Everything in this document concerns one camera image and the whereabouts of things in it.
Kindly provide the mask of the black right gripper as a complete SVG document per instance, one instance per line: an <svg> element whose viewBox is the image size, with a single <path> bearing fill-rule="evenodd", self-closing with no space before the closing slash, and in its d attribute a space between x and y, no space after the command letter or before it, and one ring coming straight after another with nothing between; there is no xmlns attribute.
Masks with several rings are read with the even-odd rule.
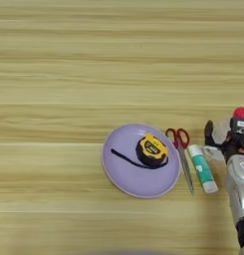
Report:
<svg viewBox="0 0 244 255"><path fill-rule="evenodd" d="M204 128L205 144L216 148L221 147L213 138L213 121L208 121ZM230 132L222 144L222 153L226 161L236 154L244 155L244 134Z"/></svg>

